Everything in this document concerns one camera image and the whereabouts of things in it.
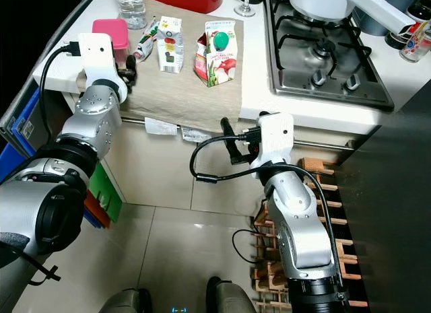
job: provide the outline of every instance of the beige cloth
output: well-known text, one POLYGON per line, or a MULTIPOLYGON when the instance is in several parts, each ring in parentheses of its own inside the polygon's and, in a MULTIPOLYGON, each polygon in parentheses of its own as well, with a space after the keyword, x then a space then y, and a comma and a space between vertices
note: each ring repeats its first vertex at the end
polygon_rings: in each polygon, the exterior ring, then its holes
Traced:
MULTIPOLYGON (((121 104, 123 116, 143 118, 148 116, 158 120, 221 132, 220 119, 227 116, 236 126, 241 109, 242 53, 244 45, 243 22, 236 20, 235 33, 238 43, 235 78, 232 81, 208 88, 193 70, 197 50, 196 40, 205 31, 205 22, 226 20, 166 5, 155 0, 145 0, 147 19, 154 15, 157 20, 162 15, 183 20, 185 56, 183 69, 179 74, 159 70, 156 43, 151 55, 137 63, 137 81, 132 93, 121 104)), ((131 52, 135 49, 142 30, 129 30, 131 52)), ((78 77, 78 87, 85 86, 85 75, 78 77)))

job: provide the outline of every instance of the white countertop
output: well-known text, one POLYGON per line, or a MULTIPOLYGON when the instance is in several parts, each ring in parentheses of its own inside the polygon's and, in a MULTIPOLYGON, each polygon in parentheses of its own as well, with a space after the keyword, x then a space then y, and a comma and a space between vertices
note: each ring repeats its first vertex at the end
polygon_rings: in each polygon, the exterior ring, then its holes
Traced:
MULTIPOLYGON (((263 4, 253 6, 255 16, 242 18, 233 11, 239 3, 239 0, 224 0, 211 15, 244 20, 241 118, 256 119, 262 110, 282 111, 294 116, 295 125, 359 134, 367 134, 381 124, 386 114, 378 110, 272 94, 269 89, 263 4)), ((81 32, 91 32, 94 20, 116 18, 118 13, 116 0, 93 0, 57 46, 77 40, 81 32)), ((361 39, 364 45, 372 48, 372 62, 395 103, 395 110, 400 109, 431 79, 431 54, 412 64, 404 61, 398 50, 387 46, 383 37, 362 34, 361 39)), ((44 62, 33 73, 38 83, 43 65, 44 62)), ((79 93, 75 80, 81 70, 80 57, 59 55, 48 71, 45 88, 79 93)))

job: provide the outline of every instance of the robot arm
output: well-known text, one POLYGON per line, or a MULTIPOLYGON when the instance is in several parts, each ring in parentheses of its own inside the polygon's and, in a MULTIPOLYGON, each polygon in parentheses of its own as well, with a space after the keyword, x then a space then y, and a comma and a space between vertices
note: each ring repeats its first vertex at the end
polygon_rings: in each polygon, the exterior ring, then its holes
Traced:
POLYGON ((84 199, 97 163, 121 126, 127 86, 117 75, 110 37, 80 34, 86 92, 53 143, 0 185, 0 312, 11 312, 41 264, 80 233, 84 199))
MULTIPOLYGON (((222 121, 225 134, 226 120, 222 121)), ((343 287, 334 239, 317 217, 317 200, 314 193, 301 181, 297 173, 310 173, 290 165, 290 152, 294 144, 293 118, 290 114, 265 114, 257 120, 257 127, 243 135, 229 137, 248 144, 250 155, 242 156, 251 162, 251 169, 231 176, 214 176, 196 173, 196 153, 211 141, 202 143, 193 153, 191 172, 197 178, 215 183, 245 174, 252 174, 265 187, 269 216, 277 228, 281 262, 288 278, 289 297, 293 312, 343 312, 347 291, 343 287)), ((241 157, 238 150, 229 146, 231 162, 241 157)))

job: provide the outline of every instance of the gas stove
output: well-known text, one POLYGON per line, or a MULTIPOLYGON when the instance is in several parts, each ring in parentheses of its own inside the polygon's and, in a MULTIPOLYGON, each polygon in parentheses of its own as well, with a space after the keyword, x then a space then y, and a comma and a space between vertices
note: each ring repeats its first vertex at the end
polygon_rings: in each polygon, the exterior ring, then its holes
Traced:
POLYGON ((394 104, 351 20, 324 23, 289 0, 265 0, 269 68, 275 94, 392 111, 394 104))

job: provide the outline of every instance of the pink container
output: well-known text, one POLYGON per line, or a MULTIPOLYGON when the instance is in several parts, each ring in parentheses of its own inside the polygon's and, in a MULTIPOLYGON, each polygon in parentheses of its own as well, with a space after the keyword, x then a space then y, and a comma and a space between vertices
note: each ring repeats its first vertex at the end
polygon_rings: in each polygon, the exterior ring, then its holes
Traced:
POLYGON ((108 34, 114 46, 115 61, 119 67, 125 67, 129 54, 129 31, 123 19, 99 19, 93 22, 93 32, 108 34))

